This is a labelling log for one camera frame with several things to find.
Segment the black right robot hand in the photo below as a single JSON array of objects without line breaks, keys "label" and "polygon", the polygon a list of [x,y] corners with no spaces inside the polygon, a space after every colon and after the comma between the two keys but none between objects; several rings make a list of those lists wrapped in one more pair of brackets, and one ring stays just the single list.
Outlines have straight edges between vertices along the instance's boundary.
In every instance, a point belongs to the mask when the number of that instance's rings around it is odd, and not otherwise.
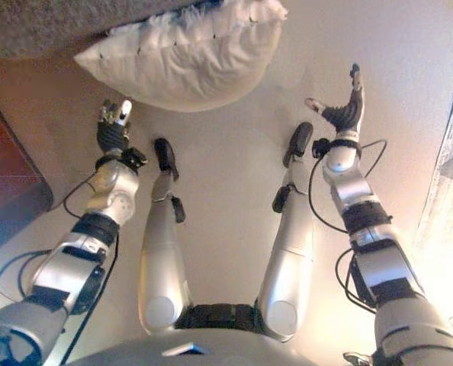
[{"label": "black right robot hand", "polygon": [[360,133],[365,113],[365,88],[361,69],[357,63],[352,64],[349,75],[352,80],[352,91],[346,105],[328,106],[315,98],[306,98],[304,101],[310,110],[335,127],[337,133],[347,130]]}]

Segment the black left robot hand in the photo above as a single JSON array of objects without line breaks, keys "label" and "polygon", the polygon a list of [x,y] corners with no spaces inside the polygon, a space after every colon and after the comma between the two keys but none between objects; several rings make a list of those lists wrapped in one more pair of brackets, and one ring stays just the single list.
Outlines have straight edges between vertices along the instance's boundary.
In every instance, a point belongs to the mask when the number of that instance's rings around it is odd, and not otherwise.
[{"label": "black left robot hand", "polygon": [[98,118],[96,139],[100,150],[110,153],[129,147],[129,118],[132,102],[125,99],[121,104],[104,100]]}]

